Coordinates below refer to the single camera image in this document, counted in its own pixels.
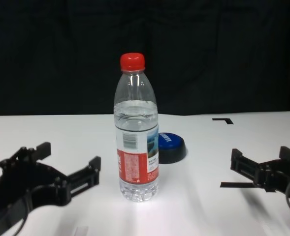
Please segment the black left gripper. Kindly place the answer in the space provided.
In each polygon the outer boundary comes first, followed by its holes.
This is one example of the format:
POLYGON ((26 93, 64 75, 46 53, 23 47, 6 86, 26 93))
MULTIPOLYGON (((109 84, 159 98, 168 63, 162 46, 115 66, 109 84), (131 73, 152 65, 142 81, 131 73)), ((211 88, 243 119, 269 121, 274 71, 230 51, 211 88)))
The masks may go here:
POLYGON ((66 206, 70 196, 99 185, 101 157, 95 156, 85 168, 67 177, 52 167, 35 164, 50 155, 51 143, 44 142, 36 148, 21 147, 0 161, 0 168, 4 168, 0 176, 0 235, 26 221, 31 211, 66 206))

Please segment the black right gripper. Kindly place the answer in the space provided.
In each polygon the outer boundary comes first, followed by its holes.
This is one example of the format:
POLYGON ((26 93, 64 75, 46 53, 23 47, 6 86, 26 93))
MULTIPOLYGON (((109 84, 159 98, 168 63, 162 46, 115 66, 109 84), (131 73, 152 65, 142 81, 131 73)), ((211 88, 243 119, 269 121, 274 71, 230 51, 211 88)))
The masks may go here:
POLYGON ((236 148, 231 152, 230 169, 252 182, 235 182, 232 186, 257 186, 266 192, 285 193, 290 183, 290 148, 280 147, 278 160, 257 163, 236 148))

